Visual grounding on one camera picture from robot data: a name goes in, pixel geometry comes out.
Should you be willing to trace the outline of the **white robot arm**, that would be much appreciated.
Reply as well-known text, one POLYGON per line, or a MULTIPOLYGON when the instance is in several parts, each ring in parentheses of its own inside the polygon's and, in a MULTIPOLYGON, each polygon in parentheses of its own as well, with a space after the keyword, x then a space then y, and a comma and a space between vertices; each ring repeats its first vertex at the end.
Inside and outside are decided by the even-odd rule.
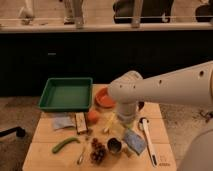
MULTIPOLYGON (((144 79, 129 71, 108 85, 121 122, 132 122, 138 102, 178 104, 213 112, 213 60, 144 79)), ((191 142, 177 171, 213 171, 213 118, 191 142)))

